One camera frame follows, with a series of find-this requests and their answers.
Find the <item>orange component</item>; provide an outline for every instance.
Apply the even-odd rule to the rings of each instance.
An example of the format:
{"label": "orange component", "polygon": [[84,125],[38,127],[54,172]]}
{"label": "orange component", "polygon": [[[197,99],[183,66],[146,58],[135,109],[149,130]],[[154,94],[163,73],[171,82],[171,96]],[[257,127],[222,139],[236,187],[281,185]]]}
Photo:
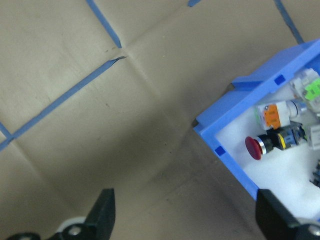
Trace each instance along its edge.
{"label": "orange component", "polygon": [[267,106],[267,109],[263,111],[265,124],[273,129],[280,128],[280,119],[278,114],[277,105],[271,104]]}

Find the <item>blue tape line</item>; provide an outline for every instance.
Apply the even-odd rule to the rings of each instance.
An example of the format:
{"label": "blue tape line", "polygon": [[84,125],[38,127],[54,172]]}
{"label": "blue tape line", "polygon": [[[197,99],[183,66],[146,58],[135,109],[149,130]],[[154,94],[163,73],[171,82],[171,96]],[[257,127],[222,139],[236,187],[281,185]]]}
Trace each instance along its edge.
{"label": "blue tape line", "polygon": [[196,5],[197,3],[199,3],[201,0],[189,0],[188,2],[188,6],[189,7],[193,7],[194,5]]}
{"label": "blue tape line", "polygon": [[86,86],[92,80],[94,80],[96,77],[101,75],[104,71],[109,69],[115,62],[117,62],[118,60],[123,59],[123,58],[125,58],[125,57],[121,56],[116,59],[109,60],[106,63],[104,63],[103,65],[101,65],[99,68],[97,68],[95,71],[90,73],[88,76],[86,76],[84,79],[82,79],[76,85],[74,85],[72,88],[70,88],[68,91],[66,91],[64,94],[62,94],[60,97],[58,97],[54,102],[52,102],[49,106],[47,106],[44,110],[42,110],[37,116],[32,118],[30,121],[28,121],[26,124],[24,124],[20,129],[18,129],[12,135],[12,139],[16,139],[16,138],[20,137],[22,134],[24,134],[26,131],[28,131],[30,128],[32,128],[35,124],[37,124],[41,119],[43,119],[45,116],[47,116],[49,113],[51,113],[54,109],[56,109],[58,106],[60,106],[64,101],[66,101],[68,98],[70,98],[73,94],[78,92],[80,89],[82,89],[84,86]]}
{"label": "blue tape line", "polygon": [[282,18],[285,24],[290,28],[296,42],[298,44],[303,44],[305,41],[303,40],[302,36],[300,35],[298,29],[296,28],[294,22],[292,21],[291,17],[289,16],[285,6],[281,2],[281,0],[273,0],[276,7],[278,8],[279,12],[282,15]]}
{"label": "blue tape line", "polygon": [[115,45],[119,49],[121,49],[122,48],[121,47],[121,42],[120,42],[120,39],[119,39],[118,35],[113,30],[113,28],[111,27],[111,25],[109,24],[109,22],[107,21],[105,16],[101,13],[101,11],[98,8],[98,6],[96,5],[95,1],[94,0],[86,0],[86,2],[88,3],[89,7],[91,8],[91,10],[95,14],[95,16],[98,18],[98,20],[100,21],[100,23],[102,24],[102,26],[104,27],[106,32],[110,35],[110,37],[114,41]]}
{"label": "blue tape line", "polygon": [[8,131],[8,129],[0,122],[0,131],[3,133],[3,135],[7,138],[10,139],[12,138],[11,133]]}

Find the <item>yellow ring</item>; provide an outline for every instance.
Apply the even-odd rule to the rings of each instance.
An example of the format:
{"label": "yellow ring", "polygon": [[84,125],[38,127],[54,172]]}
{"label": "yellow ring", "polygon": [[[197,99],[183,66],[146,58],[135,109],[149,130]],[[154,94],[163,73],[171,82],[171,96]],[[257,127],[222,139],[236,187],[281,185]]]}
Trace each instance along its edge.
{"label": "yellow ring", "polygon": [[281,145],[282,145],[283,149],[286,149],[286,143],[285,143],[285,139],[284,139],[284,137],[283,137],[283,136],[281,136],[281,134],[280,134],[280,133],[278,133],[278,136],[279,136],[280,143],[281,143]]}

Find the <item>blue plastic bin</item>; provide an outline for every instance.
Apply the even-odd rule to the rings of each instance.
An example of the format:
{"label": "blue plastic bin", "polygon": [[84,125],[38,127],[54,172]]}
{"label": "blue plastic bin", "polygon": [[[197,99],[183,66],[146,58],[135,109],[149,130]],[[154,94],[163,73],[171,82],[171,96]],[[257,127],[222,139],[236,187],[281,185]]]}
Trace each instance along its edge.
{"label": "blue plastic bin", "polygon": [[320,73],[320,39],[280,51],[249,76],[237,77],[229,91],[197,118],[194,130],[256,200],[258,186],[224,149],[216,134],[263,97],[288,83],[295,73],[313,68]]}

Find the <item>screw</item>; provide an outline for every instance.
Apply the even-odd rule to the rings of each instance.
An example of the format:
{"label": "screw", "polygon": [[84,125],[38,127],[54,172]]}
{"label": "screw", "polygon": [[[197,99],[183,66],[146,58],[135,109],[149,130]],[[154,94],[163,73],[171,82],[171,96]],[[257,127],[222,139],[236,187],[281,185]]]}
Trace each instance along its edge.
{"label": "screw", "polygon": [[72,235],[72,236],[76,236],[78,235],[79,233],[81,233],[81,227],[79,226],[72,226],[69,230],[69,235]]}
{"label": "screw", "polygon": [[309,232],[315,236],[320,236],[320,228],[316,225],[310,225],[308,228]]}

